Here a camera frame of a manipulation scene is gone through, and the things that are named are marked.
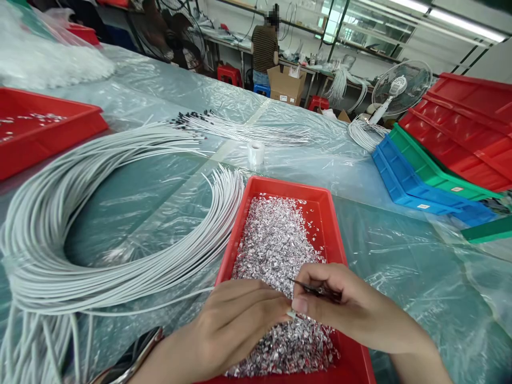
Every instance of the white tape roll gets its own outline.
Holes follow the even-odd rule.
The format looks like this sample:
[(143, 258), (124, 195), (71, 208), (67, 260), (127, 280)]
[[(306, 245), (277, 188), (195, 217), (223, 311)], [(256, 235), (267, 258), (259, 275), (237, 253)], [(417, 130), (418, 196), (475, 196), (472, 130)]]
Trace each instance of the white tape roll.
[(265, 160), (265, 145), (259, 141), (250, 141), (247, 143), (247, 158), (253, 165), (263, 164)]

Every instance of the cardboard box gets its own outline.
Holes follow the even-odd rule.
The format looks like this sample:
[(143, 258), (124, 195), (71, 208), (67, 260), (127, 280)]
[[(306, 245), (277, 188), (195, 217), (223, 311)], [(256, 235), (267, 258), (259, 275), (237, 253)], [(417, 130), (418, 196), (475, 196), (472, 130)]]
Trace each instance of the cardboard box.
[(301, 71), (299, 78), (294, 78), (289, 76), (289, 67), (283, 67), (283, 72), (281, 72), (280, 66), (268, 69), (267, 73), (270, 81), (270, 98), (291, 105), (299, 105), (306, 73)]
[[(321, 115), (324, 115), (324, 113), (323, 113), (323, 111), (321, 109), (318, 109), (318, 110), (319, 110), (318, 113), (320, 113)], [(344, 109), (342, 109), (340, 114), (338, 115), (338, 120), (339, 121), (343, 121), (345, 123), (349, 123), (349, 124), (351, 123), (350, 118), (348, 117), (348, 115), (347, 115), (347, 113), (345, 112)]]

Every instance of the striped shirt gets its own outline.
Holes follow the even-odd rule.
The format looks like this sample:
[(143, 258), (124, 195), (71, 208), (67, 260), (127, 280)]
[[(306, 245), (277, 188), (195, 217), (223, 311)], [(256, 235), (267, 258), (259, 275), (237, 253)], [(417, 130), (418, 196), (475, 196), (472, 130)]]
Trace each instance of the striped shirt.
[(279, 52), (275, 29), (270, 26), (256, 26), (252, 33), (252, 44), (254, 50), (253, 69), (267, 73), (267, 69), (276, 66), (274, 52)]

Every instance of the coiled white wire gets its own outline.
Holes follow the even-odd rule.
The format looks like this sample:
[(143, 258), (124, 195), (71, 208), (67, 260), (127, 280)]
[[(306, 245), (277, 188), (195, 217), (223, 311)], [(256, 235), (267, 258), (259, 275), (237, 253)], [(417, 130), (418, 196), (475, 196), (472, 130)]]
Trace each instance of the coiled white wire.
[(335, 71), (334, 80), (332, 81), (331, 87), (327, 91), (326, 96), (332, 106), (339, 105), (339, 102), (343, 100), (345, 93), (347, 92), (347, 80), (350, 80), (354, 84), (361, 85), (361, 93), (359, 94), (359, 98), (354, 103), (354, 105), (347, 110), (347, 113), (350, 114), (363, 102), (364, 97), (368, 91), (368, 81), (355, 77), (348, 71), (347, 66), (339, 64), (337, 70)]
[[(361, 115), (357, 116), (347, 128), (348, 134), (350, 137), (361, 147), (366, 149), (368, 152), (373, 153), (377, 145), (384, 139), (386, 134), (390, 132), (380, 125), (370, 124), (368, 120), (366, 120)], [(376, 134), (368, 134), (368, 132), (374, 131)]]
[[(60, 370), (73, 340), (75, 382), (87, 381), (96, 316), (110, 307), (167, 290), (213, 261), (228, 242), (242, 199), (243, 177), (223, 167), (214, 171), (212, 204), (204, 220), (170, 247), (126, 264), (89, 268), (71, 264), (63, 245), (75, 218), (98, 185), (118, 167), (160, 154), (203, 152), (203, 137), (190, 131), (145, 126), (90, 141), (53, 161), (16, 192), (7, 211), (0, 249), (8, 272), (12, 304), (0, 347), (0, 382), (61, 383)], [(81, 372), (77, 312), (89, 313), (85, 372)], [(21, 335), (15, 324), (22, 317)]]
[(181, 120), (185, 124), (176, 123), (172, 126), (186, 127), (242, 142), (259, 141), (267, 147), (305, 146), (311, 141), (309, 130), (291, 132), (274, 127), (237, 124), (214, 114), (199, 117), (183, 116)]

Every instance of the blue plastic stool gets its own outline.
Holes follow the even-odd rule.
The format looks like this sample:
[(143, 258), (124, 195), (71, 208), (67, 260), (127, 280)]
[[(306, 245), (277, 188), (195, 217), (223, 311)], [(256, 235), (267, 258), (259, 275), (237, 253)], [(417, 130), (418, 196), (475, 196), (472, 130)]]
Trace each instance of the blue plastic stool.
[(268, 85), (255, 84), (254, 93), (262, 94), (263, 96), (270, 97), (270, 87)]

